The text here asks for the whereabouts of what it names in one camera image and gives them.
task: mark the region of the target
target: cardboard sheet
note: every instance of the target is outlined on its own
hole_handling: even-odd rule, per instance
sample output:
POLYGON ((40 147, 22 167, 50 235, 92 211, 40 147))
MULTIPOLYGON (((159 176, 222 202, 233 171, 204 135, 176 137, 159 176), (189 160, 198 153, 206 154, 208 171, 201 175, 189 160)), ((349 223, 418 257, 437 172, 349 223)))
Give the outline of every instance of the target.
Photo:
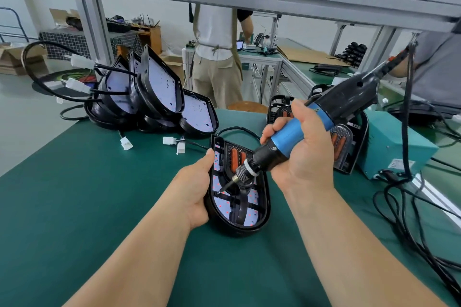
POLYGON ((290 46, 279 46, 278 48, 280 53, 290 61, 349 66, 347 63, 323 51, 310 50, 308 48, 291 48, 290 46))

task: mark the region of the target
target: khaki pants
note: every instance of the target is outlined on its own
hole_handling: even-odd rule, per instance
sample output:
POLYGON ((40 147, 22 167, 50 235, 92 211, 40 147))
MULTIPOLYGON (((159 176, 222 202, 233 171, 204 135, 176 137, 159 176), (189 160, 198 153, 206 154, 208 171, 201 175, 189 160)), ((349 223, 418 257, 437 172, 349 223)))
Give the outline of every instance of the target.
POLYGON ((194 91, 211 99, 213 106, 227 109, 242 101, 242 72, 234 58, 212 61, 194 55, 192 70, 194 91))

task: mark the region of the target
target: person's right hand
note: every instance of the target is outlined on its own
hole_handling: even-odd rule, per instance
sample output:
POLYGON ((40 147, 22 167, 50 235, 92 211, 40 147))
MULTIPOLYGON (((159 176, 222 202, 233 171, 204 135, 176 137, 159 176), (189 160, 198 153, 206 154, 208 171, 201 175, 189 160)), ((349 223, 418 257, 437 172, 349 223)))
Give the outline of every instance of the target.
MULTIPOLYGON (((272 169, 272 178, 285 196, 297 190, 333 189, 334 151, 330 133, 325 131, 317 113, 304 106, 300 100, 292 102, 291 110, 301 122, 304 139, 293 148, 289 160, 272 169)), ((280 117, 274 124, 267 125, 262 132, 261 144, 282 129, 290 119, 280 117)))

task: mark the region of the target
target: teal control box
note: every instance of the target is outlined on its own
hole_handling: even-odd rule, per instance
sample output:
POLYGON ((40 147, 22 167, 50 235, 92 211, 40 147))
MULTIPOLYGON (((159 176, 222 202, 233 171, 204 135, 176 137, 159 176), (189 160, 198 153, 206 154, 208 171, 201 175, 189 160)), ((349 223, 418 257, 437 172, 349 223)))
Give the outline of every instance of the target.
MULTIPOLYGON (((368 142, 363 146, 357 165, 369 179, 380 170, 404 171, 402 159, 401 122, 388 112, 366 110, 370 121, 368 142)), ((415 130, 408 128, 408 157, 413 175, 417 174, 438 147, 415 130)))

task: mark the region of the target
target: wooden stool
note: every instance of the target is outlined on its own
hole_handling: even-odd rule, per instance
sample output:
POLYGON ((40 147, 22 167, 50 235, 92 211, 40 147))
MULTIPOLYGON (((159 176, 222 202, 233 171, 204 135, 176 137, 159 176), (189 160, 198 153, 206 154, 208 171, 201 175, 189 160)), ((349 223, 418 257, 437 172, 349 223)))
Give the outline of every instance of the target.
POLYGON ((227 109, 232 111, 255 112, 267 114, 267 106, 253 101, 239 101, 230 104, 227 109))

